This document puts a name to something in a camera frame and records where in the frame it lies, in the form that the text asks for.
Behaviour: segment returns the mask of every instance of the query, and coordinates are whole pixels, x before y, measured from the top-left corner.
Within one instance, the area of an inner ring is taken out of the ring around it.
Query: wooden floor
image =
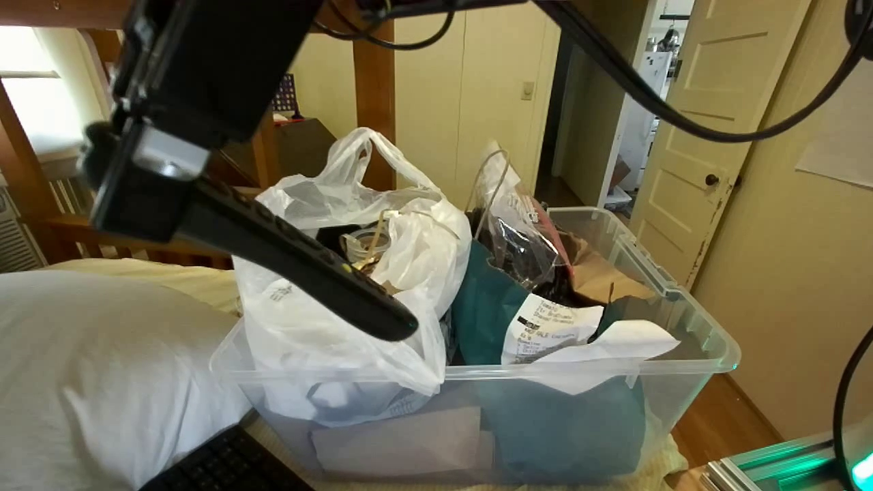
[[[713,375],[675,427],[675,439],[685,453],[687,465],[700,465],[715,457],[775,443],[780,441],[780,434],[730,375]]]

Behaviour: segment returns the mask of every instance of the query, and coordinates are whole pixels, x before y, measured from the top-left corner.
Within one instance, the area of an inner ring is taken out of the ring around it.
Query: white bedding
[[[226,293],[83,268],[0,276],[0,488],[138,488],[248,411],[207,370]]]

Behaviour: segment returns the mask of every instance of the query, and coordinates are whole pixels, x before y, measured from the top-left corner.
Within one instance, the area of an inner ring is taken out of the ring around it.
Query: wooden furniture
[[[0,3],[0,23],[33,23],[33,26],[79,26],[94,40],[97,52],[108,60],[119,56],[119,26],[127,18],[132,0],[7,0]],[[337,23],[331,10],[322,10],[325,23]],[[359,82],[359,122],[372,124],[393,138],[393,52],[356,40],[356,82]],[[255,150],[255,184],[270,184],[281,177],[276,152],[273,117],[266,117],[251,138]],[[0,172],[7,173],[8,191],[22,213],[25,225],[33,232],[48,262],[63,262],[75,255],[147,255],[158,262],[205,262],[230,265],[220,251],[203,251],[188,243],[153,244],[140,240],[109,236],[94,232],[87,218],[67,216],[59,206],[52,184],[41,172],[41,162],[22,131],[22,122],[0,83]],[[374,187],[393,187],[393,172],[385,162],[372,162],[366,182]]]

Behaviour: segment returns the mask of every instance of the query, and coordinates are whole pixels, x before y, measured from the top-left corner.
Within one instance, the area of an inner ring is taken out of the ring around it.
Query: clear plastic bin
[[[741,347],[610,210],[561,206],[551,218],[659,292],[659,300],[637,306],[627,318],[671,330],[678,349],[647,362],[450,366],[445,388],[428,401],[356,379],[374,401],[412,401],[419,409],[348,427],[276,411],[270,396],[306,374],[258,370],[244,330],[220,347],[214,368],[247,389],[296,456],[299,471],[315,479],[610,482],[633,473],[707,379],[737,368]],[[577,396],[557,389],[585,379],[602,385]]]

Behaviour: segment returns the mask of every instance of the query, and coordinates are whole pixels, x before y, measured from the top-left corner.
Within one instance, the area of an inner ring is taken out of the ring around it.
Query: black object
[[[846,82],[846,75],[854,71],[854,64],[862,60],[862,55],[870,52],[870,23],[873,23],[873,0],[862,0],[865,10],[857,12],[857,29],[851,32],[851,45],[833,74],[833,79],[821,87],[821,93],[795,112],[791,117],[753,131],[753,134],[724,134],[707,124],[700,124],[681,113],[675,105],[670,105],[637,71],[633,64],[618,52],[618,45],[574,4],[574,0],[536,0],[561,26],[569,37],[574,37],[632,98],[637,98],[644,109],[659,113],[662,119],[701,137],[713,141],[756,141],[777,137],[797,122],[803,122],[807,113],[814,113],[831,96],[837,93],[837,87]]]
[[[385,340],[419,318],[372,278],[266,206],[199,182],[210,150],[248,138],[322,0],[140,0],[127,18],[113,124],[87,128],[98,187],[94,225],[166,243],[176,235],[247,255]]]
[[[490,7],[490,4],[510,4],[528,0],[359,0],[359,10],[364,15],[397,18],[397,15],[424,15],[439,10],[461,10],[461,7]]]
[[[870,352],[873,347],[873,326],[868,330],[868,336],[857,344],[857,349],[851,352],[843,374],[842,374],[842,385],[837,385],[837,396],[835,396],[835,411],[833,411],[833,439],[835,439],[835,463],[837,463],[837,473],[843,479],[846,488],[859,488],[851,478],[851,460],[846,456],[846,434],[843,434],[843,419],[846,419],[846,397],[848,397],[848,389],[851,389],[851,379],[854,379],[854,370],[857,366],[865,359],[865,353]]]
[[[873,23],[865,22],[865,12],[873,7],[873,0],[846,0],[846,37],[848,42],[859,36],[859,52],[873,60]]]
[[[198,448],[181,463],[153,478],[142,491],[304,491],[312,488],[273,453],[232,426]]]

